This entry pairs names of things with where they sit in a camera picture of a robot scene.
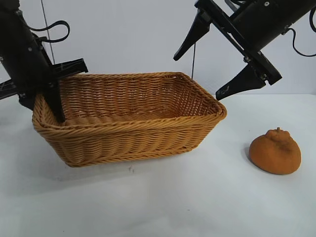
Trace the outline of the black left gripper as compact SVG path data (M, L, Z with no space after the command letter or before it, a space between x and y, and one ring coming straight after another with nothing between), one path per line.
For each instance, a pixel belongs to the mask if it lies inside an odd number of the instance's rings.
M60 39L38 37L20 10L17 0L0 2L0 62L10 79L0 84L1 99L18 94L20 105L34 109L38 92L44 98L58 122L65 121L60 97L59 80L88 71L83 59L53 64L43 43Z

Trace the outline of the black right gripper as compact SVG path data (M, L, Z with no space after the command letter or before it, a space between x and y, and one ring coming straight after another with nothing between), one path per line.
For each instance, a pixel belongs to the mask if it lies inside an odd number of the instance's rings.
M197 14L191 28L174 54L178 61L200 38L209 32L210 22L248 59L245 66L232 80L218 89L218 101L231 95L261 89L278 82L282 76L263 55L261 49L309 11L315 11L314 0L248 0L231 16L214 1L199 0L195 3Z

